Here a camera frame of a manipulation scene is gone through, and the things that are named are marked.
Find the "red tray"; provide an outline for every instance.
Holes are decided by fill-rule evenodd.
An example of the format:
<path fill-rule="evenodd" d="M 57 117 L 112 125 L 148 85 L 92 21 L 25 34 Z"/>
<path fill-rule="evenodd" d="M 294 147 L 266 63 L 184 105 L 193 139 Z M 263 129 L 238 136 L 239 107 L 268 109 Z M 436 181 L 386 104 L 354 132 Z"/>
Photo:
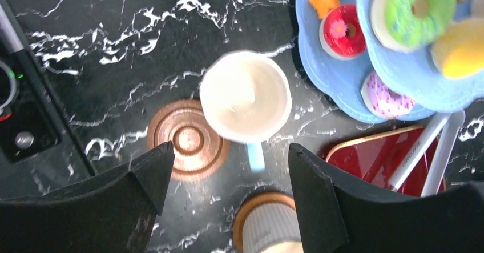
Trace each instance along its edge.
<path fill-rule="evenodd" d="M 350 140 L 332 148 L 325 160 L 353 176 L 384 188 L 423 130 L 421 126 L 410 126 Z M 437 143 L 435 139 L 398 192 L 420 197 Z M 439 192 L 445 189 L 445 182 L 442 181 Z"/>

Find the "pink donut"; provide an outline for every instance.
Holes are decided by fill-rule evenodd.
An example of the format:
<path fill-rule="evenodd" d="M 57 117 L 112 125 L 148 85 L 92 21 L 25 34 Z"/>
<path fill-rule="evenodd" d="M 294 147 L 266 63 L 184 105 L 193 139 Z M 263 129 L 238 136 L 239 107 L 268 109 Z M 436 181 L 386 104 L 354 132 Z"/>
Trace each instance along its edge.
<path fill-rule="evenodd" d="M 390 90 L 375 71 L 366 78 L 361 96 L 373 114 L 385 119 L 396 119 L 408 114 L 415 106 L 412 98 Z"/>

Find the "black marble countertop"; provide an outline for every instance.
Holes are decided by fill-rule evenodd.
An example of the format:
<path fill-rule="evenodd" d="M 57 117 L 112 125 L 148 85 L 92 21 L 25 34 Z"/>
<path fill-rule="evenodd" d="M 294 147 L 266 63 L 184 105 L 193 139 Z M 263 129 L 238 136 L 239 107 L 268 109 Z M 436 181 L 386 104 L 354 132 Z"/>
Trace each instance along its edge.
<path fill-rule="evenodd" d="M 144 153 L 151 117 L 174 100 L 197 98 L 205 69 L 224 53 L 254 50 L 286 73 L 293 109 L 263 143 L 266 171 L 250 172 L 245 147 L 233 143 L 225 165 L 209 178 L 171 180 L 148 252 L 236 252 L 231 227 L 244 199 L 256 190 L 291 193 L 290 143 L 318 152 L 414 124 L 358 122 L 313 87 L 299 62 L 293 0 L 8 1 L 97 172 Z M 466 110 L 448 184 L 484 179 L 480 101 Z"/>

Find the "blue plate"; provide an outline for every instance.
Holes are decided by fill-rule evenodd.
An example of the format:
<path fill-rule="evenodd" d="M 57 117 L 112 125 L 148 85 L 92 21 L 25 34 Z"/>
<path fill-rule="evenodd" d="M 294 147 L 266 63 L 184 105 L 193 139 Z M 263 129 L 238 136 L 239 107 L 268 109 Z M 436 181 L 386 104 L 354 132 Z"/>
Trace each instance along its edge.
<path fill-rule="evenodd" d="M 445 113 L 462 110 L 484 96 L 484 71 L 465 79 L 448 80 L 432 61 L 430 46 L 409 54 L 383 47 L 370 24 L 371 2 L 356 0 L 358 18 L 373 67 L 388 87 L 431 110 Z M 454 19 L 458 21 L 469 15 L 470 1 L 467 1 L 457 6 Z"/>
<path fill-rule="evenodd" d="M 355 0 L 340 0 L 341 3 L 355 3 Z M 319 41 L 319 20 L 309 0 L 296 0 L 297 23 L 299 24 L 299 53 L 302 65 L 314 85 L 333 98 L 334 102 L 348 115 L 365 123 L 382 123 L 382 119 L 373 115 L 365 106 L 360 90 L 368 74 L 373 71 L 368 52 L 356 59 L 340 61 L 329 56 Z M 426 118 L 434 112 L 421 105 L 407 115 L 403 121 L 415 121 Z"/>

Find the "red light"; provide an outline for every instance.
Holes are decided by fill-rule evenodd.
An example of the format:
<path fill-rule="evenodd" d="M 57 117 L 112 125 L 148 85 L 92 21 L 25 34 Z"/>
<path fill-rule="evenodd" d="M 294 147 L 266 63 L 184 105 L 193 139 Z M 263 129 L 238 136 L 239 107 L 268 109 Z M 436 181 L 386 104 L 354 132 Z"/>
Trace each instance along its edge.
<path fill-rule="evenodd" d="M 10 116 L 12 116 L 12 112 L 8 113 L 7 115 L 5 115 L 3 117 L 0 117 L 0 122 L 5 121 L 6 119 L 10 118 Z"/>

